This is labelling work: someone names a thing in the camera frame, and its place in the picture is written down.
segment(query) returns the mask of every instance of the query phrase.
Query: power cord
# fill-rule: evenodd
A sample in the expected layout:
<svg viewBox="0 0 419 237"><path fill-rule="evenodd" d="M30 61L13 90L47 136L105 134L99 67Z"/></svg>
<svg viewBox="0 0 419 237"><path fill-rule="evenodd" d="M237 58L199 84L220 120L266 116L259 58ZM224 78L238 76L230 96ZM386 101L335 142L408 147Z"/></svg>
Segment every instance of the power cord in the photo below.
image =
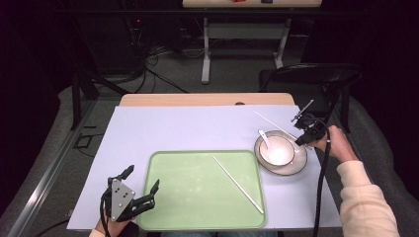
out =
<svg viewBox="0 0 419 237"><path fill-rule="evenodd" d="M326 127L325 131L326 131L327 141L326 141L326 148L324 149L323 162L321 164L320 175L318 177L318 183L317 183L317 199L316 199L314 228L313 228L313 234L312 234L313 237L317 237L318 228L319 228L319 225L320 225L321 193L322 193L322 190L323 190L323 180L324 180L324 176L326 174L326 167L327 167L327 162L329 160L329 154L330 154L330 149L331 149L329 128L327 127L327 125L321 119L316 118L315 120L322 123L324 125L324 127Z"/></svg>

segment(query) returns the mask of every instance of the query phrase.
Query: chair back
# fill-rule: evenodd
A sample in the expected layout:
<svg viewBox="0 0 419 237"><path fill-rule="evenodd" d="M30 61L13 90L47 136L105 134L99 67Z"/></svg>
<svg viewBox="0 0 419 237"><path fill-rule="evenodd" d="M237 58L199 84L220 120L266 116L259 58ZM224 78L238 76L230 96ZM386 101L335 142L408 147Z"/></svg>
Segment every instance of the chair back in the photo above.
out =
<svg viewBox="0 0 419 237"><path fill-rule="evenodd" d="M307 112L328 121L344 90L361 78L361 69L354 64L301 63L261 71L259 92L290 93L301 109L313 99Z"/></svg>

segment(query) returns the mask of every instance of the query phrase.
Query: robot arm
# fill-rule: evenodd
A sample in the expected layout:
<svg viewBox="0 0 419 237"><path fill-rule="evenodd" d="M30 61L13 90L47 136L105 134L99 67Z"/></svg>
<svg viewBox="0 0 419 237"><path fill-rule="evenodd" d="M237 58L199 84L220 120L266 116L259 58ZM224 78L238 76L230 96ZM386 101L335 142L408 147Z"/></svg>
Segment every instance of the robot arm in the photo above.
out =
<svg viewBox="0 0 419 237"><path fill-rule="evenodd" d="M139 214L154 208L154 196L158 191L159 180L156 181L150 190L150 194L134 199L135 192L123 184L133 171L133 165L129 166L120 175L108 179L108 188L102 195L101 219L104 222L103 209L111 221L122 222L131 220Z"/></svg>

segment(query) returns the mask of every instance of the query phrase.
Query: gray floor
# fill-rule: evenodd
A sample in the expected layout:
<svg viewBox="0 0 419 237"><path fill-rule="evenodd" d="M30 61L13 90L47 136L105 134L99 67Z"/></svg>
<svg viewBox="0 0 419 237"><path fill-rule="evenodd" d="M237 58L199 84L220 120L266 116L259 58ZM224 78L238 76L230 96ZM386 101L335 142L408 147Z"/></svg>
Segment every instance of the gray floor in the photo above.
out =
<svg viewBox="0 0 419 237"><path fill-rule="evenodd" d="M207 85L201 83L202 57L188 57L174 53L165 53L159 55L158 60L150 58L148 60L150 62L148 67L171 79L181 88L191 93L257 92L258 85L256 78L258 77L259 71L265 68L275 67L273 61L273 49L275 48L275 44L275 42L271 41L265 42L255 40L241 41L240 43L237 43L237 41L217 42L213 46L211 52L212 63L210 82ZM304 44L304 38L289 39L286 54L284 56L285 65L299 62ZM195 51L188 51L188 54L192 53L197 55ZM133 92L140 84L140 81L141 79L137 79L128 83L123 83L120 86ZM48 191L47 197L43 201L41 208L38 213L36 213L35 219L29 227L27 236L35 236L52 224L68 218L66 214L68 210L74 208L83 188L84 181L88 175L93 161L91 155L94 155L97 151L102 139L101 134L106 131L114 107L118 105L120 99L118 95L109 89L101 86L98 86L98 88L100 89L102 96L94 103L90 115L82 124L83 127L79 130L79 133L82 133L83 135L93 135L92 142L89 144L88 148L74 149L72 148L74 144L71 144L70 149L65 151L62 150L63 144L65 144L66 139L68 139L69 136L78 137L79 134L74 134L70 131L72 123L70 89L64 90L59 95L61 107L53 128L45 141L44 147L42 148L31 173L25 180L13 202L1 217L0 236L8 235L37 187L37 184L40 182L42 175L47 170L50 163L54 162L57 156L62 153L65 154L63 157L63 166L60 169L59 175L54 180L51 189ZM173 86L164 83L159 79L154 79L154 77L150 75L147 76L144 87L139 93L150 93L152 91L153 93L181 93ZM360 111L362 111L362 106L357 104L356 101L353 101L351 104L350 126L354 127L353 137L354 140L358 141L354 143L357 145L360 153L362 153L360 155L364 156L364 154L366 154L368 156L371 155L371 149L365 148L366 146L363 146L362 141L360 142L360 140L362 140L363 130L365 129L365 120L358 119L359 115L357 113ZM78 144L83 145L86 144L85 142L86 140L82 140ZM341 200L339 198L339 192L341 190L341 184L335 171L337 165L335 160L330 160L327 171L327 181L331 187L337 205L340 205ZM404 207L397 205L395 198L391 197L391 201L393 199L394 206L397 207L397 210L394 211L397 213L396 217L399 218L400 215L400 218L403 218L402 213ZM407 197L407 201L414 205L414 208L410 211L415 212L417 210L417 202L410 197ZM417 224L412 224L414 219L407 218L408 220L404 221L406 218L403 219L403 229L400 229L400 233L403 233L402 236L415 236L415 233L418 233ZM309 230L286 232L286 236L307 236L310 235L310 233ZM68 231L65 229L64 224L52 229L43 236L88 236L88 233ZM342 231L340 229L322 229L320 230L319 236L342 236Z"/></svg>

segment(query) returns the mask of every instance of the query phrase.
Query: desk leg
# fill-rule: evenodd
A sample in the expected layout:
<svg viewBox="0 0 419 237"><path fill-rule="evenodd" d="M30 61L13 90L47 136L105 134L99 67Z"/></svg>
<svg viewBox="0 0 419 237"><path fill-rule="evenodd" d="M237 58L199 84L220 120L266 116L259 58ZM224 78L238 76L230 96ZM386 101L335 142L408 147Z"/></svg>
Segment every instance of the desk leg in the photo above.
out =
<svg viewBox="0 0 419 237"><path fill-rule="evenodd" d="M274 52L275 65L277 65L277 68L284 66L283 55L284 55L284 50L286 48L287 38L290 32L290 26L291 26L291 19L287 19L284 25L283 36L281 37L281 42L280 42L280 46L278 47L278 52Z"/></svg>
<svg viewBox="0 0 419 237"><path fill-rule="evenodd" d="M208 84L210 82L210 39L208 18L204 18L204 65L201 81L203 84Z"/></svg>

